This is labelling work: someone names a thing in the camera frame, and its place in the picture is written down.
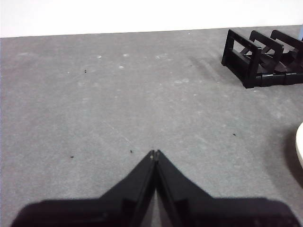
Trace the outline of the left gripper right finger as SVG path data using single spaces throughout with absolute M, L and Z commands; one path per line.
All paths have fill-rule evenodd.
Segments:
M 157 191 L 175 227 L 298 227 L 283 202 L 267 198 L 215 198 L 155 152 Z

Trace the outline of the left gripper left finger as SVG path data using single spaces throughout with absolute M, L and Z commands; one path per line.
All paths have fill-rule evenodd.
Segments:
M 138 227 L 153 197 L 155 151 L 99 198 L 44 200 L 26 205 L 14 227 Z

